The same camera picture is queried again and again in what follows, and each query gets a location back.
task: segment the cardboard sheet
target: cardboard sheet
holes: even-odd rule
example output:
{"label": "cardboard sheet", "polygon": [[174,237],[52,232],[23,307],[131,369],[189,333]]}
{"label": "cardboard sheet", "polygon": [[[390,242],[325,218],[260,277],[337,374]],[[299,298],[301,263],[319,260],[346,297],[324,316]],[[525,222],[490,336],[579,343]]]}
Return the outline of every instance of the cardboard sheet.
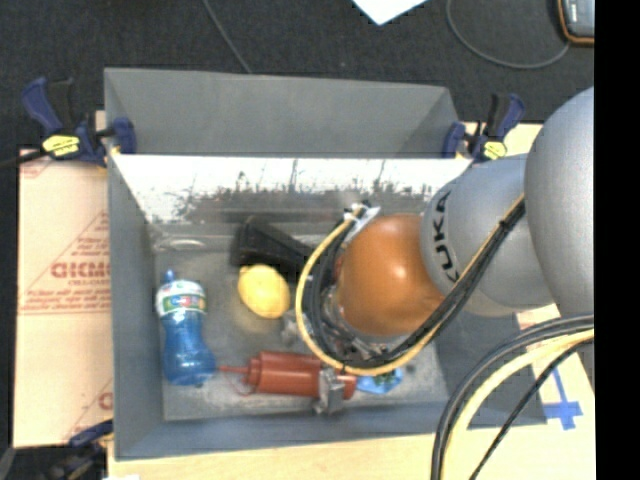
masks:
{"label": "cardboard sheet", "polygon": [[111,418],[107,173],[48,157],[20,169],[15,447]]}

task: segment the black carpet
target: black carpet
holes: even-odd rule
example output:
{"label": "black carpet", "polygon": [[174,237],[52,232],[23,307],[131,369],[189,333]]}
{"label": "black carpet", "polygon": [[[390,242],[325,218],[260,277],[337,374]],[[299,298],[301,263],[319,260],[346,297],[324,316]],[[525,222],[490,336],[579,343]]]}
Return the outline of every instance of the black carpet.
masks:
{"label": "black carpet", "polygon": [[[77,113],[103,103],[105,66],[389,80],[443,85],[463,120],[487,117],[493,92],[515,92],[526,121],[543,121],[594,84],[594,49],[571,46],[541,69],[511,69],[466,48],[447,23],[447,0],[378,27],[349,0],[208,0],[240,62],[200,0],[0,0],[0,160],[38,144],[40,127],[20,103],[31,80],[72,77]],[[555,0],[453,0],[459,32],[486,54],[516,64],[564,47]],[[16,299],[15,170],[0,171],[0,453],[10,442]],[[9,478],[41,462],[20,452]]]}

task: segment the black cable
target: black cable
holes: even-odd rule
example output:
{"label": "black cable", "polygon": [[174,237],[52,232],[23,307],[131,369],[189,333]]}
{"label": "black cable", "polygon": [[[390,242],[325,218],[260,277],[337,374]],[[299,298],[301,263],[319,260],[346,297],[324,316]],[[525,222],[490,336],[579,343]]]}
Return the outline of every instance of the black cable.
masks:
{"label": "black cable", "polygon": [[19,155],[14,158],[9,158],[8,160],[3,160],[2,162],[0,162],[0,169],[18,167],[21,164],[30,162],[31,160],[37,160],[38,158],[42,158],[46,155],[47,152],[43,150],[31,151],[30,153],[26,153],[24,155]]}
{"label": "black cable", "polygon": [[445,15],[446,15],[447,23],[451,27],[451,30],[453,31],[453,33],[456,35],[458,40],[464,46],[466,46],[469,50],[471,50],[473,53],[475,53],[479,57],[482,57],[483,59],[485,59],[485,60],[487,60],[489,62],[492,62],[493,64],[497,64],[498,66],[504,66],[504,67],[508,67],[508,68],[512,68],[512,69],[540,69],[540,68],[544,68],[544,67],[550,66],[554,62],[559,61],[569,51],[570,44],[569,44],[569,42],[567,42],[567,43],[565,43],[565,45],[562,48],[562,50],[560,50],[560,52],[558,52],[556,55],[554,55],[550,59],[547,59],[547,60],[542,61],[542,62],[531,63],[531,64],[520,64],[520,63],[516,63],[516,62],[509,62],[509,61],[501,60],[501,59],[498,59],[497,57],[493,57],[491,55],[488,55],[488,54],[480,51],[479,49],[477,49],[471,43],[469,43],[469,41],[467,41],[464,38],[464,36],[460,33],[458,28],[455,26],[455,24],[453,22],[453,17],[451,15],[451,2],[452,1],[453,0],[447,0],[446,7],[445,7]]}
{"label": "black cable", "polygon": [[475,261],[469,267],[469,270],[463,274],[463,276],[454,285],[453,289],[447,294],[445,299],[429,316],[429,318],[400,345],[385,354],[371,359],[382,361],[382,364],[384,364],[406,352],[406,350],[411,348],[416,342],[432,332],[434,327],[437,326],[436,331],[431,337],[432,340],[442,332],[445,324],[458,314],[464,307],[465,303],[469,300],[469,297],[480,282],[480,279],[491,263],[491,260],[498,252],[498,248],[524,214],[525,206],[524,200],[522,200],[500,222],[499,228],[484,245],[483,249],[478,253]]}
{"label": "black cable", "polygon": [[495,450],[498,448],[498,445],[502,442],[502,440],[504,439],[504,436],[507,434],[507,432],[509,431],[509,429],[513,425],[513,422],[515,421],[515,419],[519,416],[519,414],[526,407],[526,405],[531,401],[533,396],[540,390],[540,387],[542,386],[542,384],[544,384],[544,382],[553,373],[553,370],[555,370],[555,368],[557,368],[569,356],[573,355],[579,348],[581,348],[581,347],[583,347],[585,345],[588,345],[590,343],[593,343],[593,341],[594,341],[593,338],[591,338],[591,339],[585,340],[583,342],[576,343],[572,347],[568,348],[567,350],[565,350],[564,352],[559,354],[558,357],[556,357],[553,361],[551,361],[551,363],[549,363],[549,365],[538,376],[536,381],[529,388],[529,390],[525,393],[525,395],[520,399],[518,404],[514,407],[514,409],[511,412],[511,414],[509,414],[509,417],[506,419],[506,421],[504,422],[504,424],[500,428],[500,432],[498,432],[498,434],[494,438],[494,440],[491,443],[491,445],[489,446],[487,452],[482,457],[482,460],[480,461],[480,463],[478,464],[476,469],[473,471],[473,473],[469,477],[469,480],[476,480],[476,478],[480,474],[480,471],[482,470],[484,465],[491,458],[491,455],[493,455],[493,452],[495,452]]}
{"label": "black cable", "polygon": [[213,10],[211,5],[209,4],[209,1],[208,0],[201,0],[201,1],[202,1],[202,4],[204,5],[205,9],[207,10],[207,14],[209,15],[209,18],[211,18],[211,21],[213,21],[213,24],[218,29],[218,32],[222,36],[222,39],[224,39],[224,42],[227,43],[227,46],[233,52],[233,55],[235,56],[236,60],[242,65],[243,69],[248,74],[252,74],[253,73],[252,69],[249,67],[249,64],[246,63],[246,61],[244,60],[242,55],[240,55],[240,52],[238,51],[238,49],[233,44],[233,41],[231,41],[231,38],[227,35],[227,32],[225,31],[224,27],[222,26],[222,23],[220,23],[220,20],[218,19],[218,16],[216,15],[215,11]]}
{"label": "black cable", "polygon": [[326,275],[326,271],[329,266],[333,264],[335,253],[342,245],[342,241],[347,236],[348,230],[341,233],[327,247],[327,250],[318,261],[316,268],[313,270],[313,278],[310,287],[312,295],[309,300],[309,309],[308,311],[305,311],[306,314],[310,315],[311,326],[314,330],[314,334],[318,337],[320,347],[325,353],[333,356],[343,364],[349,364],[349,366],[356,368],[373,368],[385,365],[400,357],[424,336],[432,332],[434,328],[436,330],[431,339],[435,338],[445,327],[445,324],[464,307],[464,304],[471,296],[471,293],[480,282],[480,279],[489,266],[489,263],[497,253],[500,244],[502,244],[509,232],[514,228],[524,214],[525,205],[524,199],[522,199],[514,208],[511,209],[509,214],[500,221],[498,229],[493,233],[487,243],[484,244],[482,250],[478,252],[473,264],[458,280],[453,289],[449,294],[447,294],[445,299],[427,318],[427,320],[393,349],[386,350],[380,354],[370,356],[363,360],[345,358],[336,350],[332,351],[331,347],[328,345],[326,336],[322,329],[322,324],[318,317],[322,311],[322,280],[325,278],[324,276]]}
{"label": "black cable", "polygon": [[466,400],[468,400],[470,396],[473,384],[491,367],[493,367],[495,363],[503,362],[507,356],[524,347],[569,333],[577,333],[593,329],[593,315],[581,315],[578,319],[580,323],[569,323],[567,318],[557,318],[551,322],[537,324],[528,329],[528,332],[524,336],[516,336],[512,340],[489,352],[476,365],[476,367],[467,374],[467,376],[458,385],[454,394],[449,398],[438,423],[431,458],[431,480],[440,479],[442,472],[442,459],[444,457],[451,429],[459,415],[461,407],[464,406]]}

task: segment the blue plastic bottle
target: blue plastic bottle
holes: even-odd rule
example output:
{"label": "blue plastic bottle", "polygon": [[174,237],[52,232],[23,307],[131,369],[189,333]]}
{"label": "blue plastic bottle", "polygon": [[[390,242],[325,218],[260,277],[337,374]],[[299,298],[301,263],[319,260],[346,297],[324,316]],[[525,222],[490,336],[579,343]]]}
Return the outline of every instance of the blue plastic bottle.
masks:
{"label": "blue plastic bottle", "polygon": [[195,281],[175,279],[172,270],[156,295],[156,312],[165,330],[162,367],[178,386],[199,386],[216,370],[216,360],[202,339],[207,298]]}

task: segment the blue tape marking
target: blue tape marking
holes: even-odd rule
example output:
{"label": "blue tape marking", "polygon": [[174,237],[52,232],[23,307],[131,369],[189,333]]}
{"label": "blue tape marking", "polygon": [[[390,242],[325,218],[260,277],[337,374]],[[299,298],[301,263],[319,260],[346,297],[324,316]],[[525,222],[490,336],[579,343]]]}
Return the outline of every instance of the blue tape marking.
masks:
{"label": "blue tape marking", "polygon": [[547,419],[559,418],[562,423],[563,430],[574,429],[576,428],[576,424],[573,421],[573,418],[576,416],[582,416],[583,414],[582,409],[580,409],[580,404],[578,402],[569,402],[567,400],[567,394],[564,391],[562,379],[560,379],[560,373],[558,373],[557,368],[553,370],[553,378],[555,379],[556,386],[560,392],[560,402],[542,404],[544,414]]}

